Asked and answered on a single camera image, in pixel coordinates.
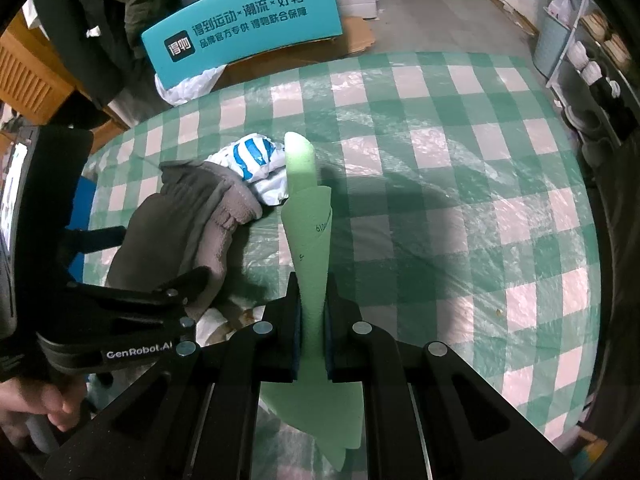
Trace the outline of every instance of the metal screw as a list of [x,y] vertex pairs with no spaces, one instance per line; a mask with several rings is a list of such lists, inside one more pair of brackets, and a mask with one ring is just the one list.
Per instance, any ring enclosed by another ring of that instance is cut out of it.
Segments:
[[195,325],[195,322],[190,317],[184,316],[180,318],[180,326],[182,328],[191,328],[193,325]]
[[191,355],[196,351],[196,343],[193,341],[182,341],[175,346],[175,352],[180,357],[187,357],[187,355]]
[[368,334],[369,332],[371,332],[373,330],[371,325],[369,323],[367,323],[366,321],[356,321],[353,324],[353,326],[351,327],[351,329],[356,334],[360,334],[360,335]]
[[442,357],[447,353],[447,346],[440,341],[434,341],[427,346],[427,350],[431,355],[435,355],[436,357]]
[[254,323],[254,332],[257,334],[268,334],[271,330],[273,330],[273,325],[268,321]]

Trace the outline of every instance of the blue object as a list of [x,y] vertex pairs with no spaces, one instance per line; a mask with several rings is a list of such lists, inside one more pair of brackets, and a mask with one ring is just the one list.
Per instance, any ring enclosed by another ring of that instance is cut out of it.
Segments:
[[200,0],[142,33],[165,88],[243,57],[342,34],[335,0]]
[[571,31],[545,9],[545,20],[533,53],[533,65],[548,79],[554,71]]
[[[81,176],[80,180],[78,180],[78,187],[74,196],[74,208],[71,211],[71,220],[66,227],[67,229],[86,230],[89,228],[89,216],[91,215],[91,206],[94,203],[94,195],[95,182]],[[77,254],[68,270],[76,282],[82,282],[84,254]]]

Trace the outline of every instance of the rolled green paper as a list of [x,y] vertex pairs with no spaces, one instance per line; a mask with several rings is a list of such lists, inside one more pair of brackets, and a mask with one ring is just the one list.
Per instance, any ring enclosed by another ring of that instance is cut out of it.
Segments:
[[314,149],[299,134],[285,135],[289,199],[282,208],[302,304],[298,378],[263,383],[262,400],[284,422],[316,439],[341,470],[346,449],[360,447],[364,402],[361,383],[332,383],[324,364],[324,298],[331,241],[331,188],[318,186]]

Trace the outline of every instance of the trash can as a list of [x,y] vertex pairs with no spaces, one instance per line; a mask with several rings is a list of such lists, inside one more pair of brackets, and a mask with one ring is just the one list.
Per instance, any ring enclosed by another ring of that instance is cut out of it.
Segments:
[[545,7],[545,20],[533,53],[533,65],[548,79],[553,72],[564,45],[569,38],[569,27],[549,14]]

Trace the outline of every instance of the green checkered tablecloth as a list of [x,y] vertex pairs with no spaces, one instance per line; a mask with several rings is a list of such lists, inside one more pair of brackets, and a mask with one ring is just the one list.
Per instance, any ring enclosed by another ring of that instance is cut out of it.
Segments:
[[[159,189],[161,160],[287,131],[313,142],[332,188],[340,293],[399,340],[452,345],[548,438],[575,424],[598,337],[598,248],[574,153],[524,60],[361,56],[204,96],[92,158],[90,226],[126,225]],[[283,294],[292,265],[279,208],[237,235],[221,301]],[[85,280],[102,283],[112,256],[87,256]],[[254,478],[366,478],[362,449],[338,474],[266,412],[256,431]]]

